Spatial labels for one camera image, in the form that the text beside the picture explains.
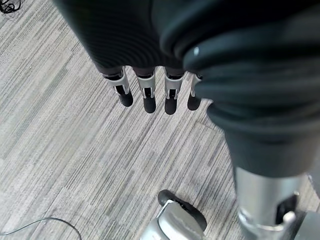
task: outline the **silver metal cylinder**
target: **silver metal cylinder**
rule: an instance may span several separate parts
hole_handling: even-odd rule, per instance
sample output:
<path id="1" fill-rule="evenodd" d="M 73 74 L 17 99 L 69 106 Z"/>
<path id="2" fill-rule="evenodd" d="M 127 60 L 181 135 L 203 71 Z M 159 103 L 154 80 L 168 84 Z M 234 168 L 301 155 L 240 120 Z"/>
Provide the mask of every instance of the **silver metal cylinder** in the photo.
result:
<path id="1" fill-rule="evenodd" d="M 279 206 L 292 196 L 299 195 L 302 176 L 270 178 L 236 169 L 238 216 L 243 227 L 257 239 L 279 240 L 295 221 L 294 211 L 286 212 L 276 223 Z"/>

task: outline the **black cable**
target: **black cable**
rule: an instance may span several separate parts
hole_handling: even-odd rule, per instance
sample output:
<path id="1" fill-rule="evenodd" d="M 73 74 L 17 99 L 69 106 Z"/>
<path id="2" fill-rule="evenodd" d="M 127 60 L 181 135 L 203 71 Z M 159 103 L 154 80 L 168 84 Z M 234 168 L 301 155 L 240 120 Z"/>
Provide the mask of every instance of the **black cable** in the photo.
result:
<path id="1" fill-rule="evenodd" d="M 29 224 L 27 224 L 27 225 L 25 225 L 25 226 L 23 226 L 23 227 L 20 227 L 20 228 L 14 230 L 14 231 L 5 232 L 5 233 L 1 233 L 1 232 L 0 232 L 0 236 L 7 236 L 7 235 L 14 234 L 14 233 L 16 233 L 16 232 L 19 232 L 19 231 L 22 230 L 22 229 L 25 229 L 25 228 L 29 227 L 29 226 L 32 225 L 32 224 L 35 224 L 35 223 L 38 223 L 38 222 L 41 222 L 41 221 L 47 221 L 47 220 L 54 220 L 54 221 L 59 221 L 59 222 L 62 222 L 62 223 L 64 223 L 64 224 L 67 224 L 69 227 L 71 227 L 71 228 L 76 232 L 76 234 L 78 235 L 79 240 L 82 240 L 81 234 L 80 234 L 80 232 L 78 231 L 78 229 L 76 229 L 75 226 L 73 226 L 73 225 L 72 225 L 70 222 L 68 222 L 68 221 L 65 221 L 65 220 L 63 220 L 63 219 L 56 218 L 56 217 L 43 217 L 43 218 L 40 218 L 40 219 L 38 219 L 38 220 L 36 220 L 36 221 L 33 221 L 33 222 L 31 222 L 31 223 L 29 223 Z"/>
<path id="2" fill-rule="evenodd" d="M 4 14 L 12 14 L 21 8 L 21 0 L 19 0 L 19 5 L 17 7 L 12 2 L 8 2 L 9 0 L 0 0 L 0 12 Z"/>

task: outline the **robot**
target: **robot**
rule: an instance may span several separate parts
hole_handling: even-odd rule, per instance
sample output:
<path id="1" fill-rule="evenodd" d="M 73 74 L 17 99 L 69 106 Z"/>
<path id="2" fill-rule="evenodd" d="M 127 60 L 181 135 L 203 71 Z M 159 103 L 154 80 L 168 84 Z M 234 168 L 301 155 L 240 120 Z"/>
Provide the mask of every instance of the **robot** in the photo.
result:
<path id="1" fill-rule="evenodd" d="M 133 97 L 123 66 L 135 71 L 148 113 L 156 109 L 156 66 L 165 67 L 170 115 L 184 72 L 194 74 L 188 108 L 213 100 L 207 114 L 224 130 L 243 235 L 281 239 L 296 220 L 301 179 L 320 143 L 320 1 L 54 3 L 124 106 Z M 205 239 L 196 208 L 169 191 L 159 202 L 141 240 Z M 305 227 L 319 216 L 305 221 L 297 239 L 319 239 Z"/>

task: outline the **striped carpet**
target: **striped carpet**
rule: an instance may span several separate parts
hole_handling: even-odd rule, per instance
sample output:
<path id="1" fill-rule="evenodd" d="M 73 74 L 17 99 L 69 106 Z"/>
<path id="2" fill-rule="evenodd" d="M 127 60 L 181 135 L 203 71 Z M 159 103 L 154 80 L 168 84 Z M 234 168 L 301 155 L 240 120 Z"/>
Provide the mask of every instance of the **striped carpet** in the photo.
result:
<path id="1" fill-rule="evenodd" d="M 170 189 L 202 211 L 209 240 L 240 240 L 230 157 L 208 102 L 187 109 L 187 74 L 176 114 L 164 112 L 164 72 L 156 72 L 157 110 L 122 106 L 50 1 L 25 1 L 0 15 L 0 231 L 41 217 L 70 221 L 84 240 L 138 240 Z M 305 178 L 300 208 L 320 201 Z M 75 240 L 48 221 L 4 240 Z"/>

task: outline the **black fingertip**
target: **black fingertip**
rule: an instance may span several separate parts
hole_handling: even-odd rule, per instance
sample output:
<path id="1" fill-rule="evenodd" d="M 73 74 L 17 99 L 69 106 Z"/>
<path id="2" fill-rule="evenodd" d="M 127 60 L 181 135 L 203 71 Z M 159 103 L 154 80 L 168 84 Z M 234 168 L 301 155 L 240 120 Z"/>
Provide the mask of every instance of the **black fingertip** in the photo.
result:
<path id="1" fill-rule="evenodd" d="M 169 99 L 165 99 L 165 103 L 164 103 L 164 110 L 165 113 L 168 115 L 172 115 L 176 112 L 177 110 L 177 100 L 174 98 L 169 98 Z"/>
<path id="2" fill-rule="evenodd" d="M 192 96 L 191 93 L 189 95 L 189 99 L 188 99 L 188 109 L 191 111 L 195 111 L 199 108 L 201 103 L 201 99 L 197 98 L 195 96 Z"/>
<path id="3" fill-rule="evenodd" d="M 131 91 L 128 94 L 121 94 L 119 96 L 122 105 L 130 107 L 134 103 L 134 98 L 132 97 Z"/>
<path id="4" fill-rule="evenodd" d="M 152 114 L 156 111 L 156 98 L 147 97 L 143 99 L 144 110 L 148 114 Z"/>

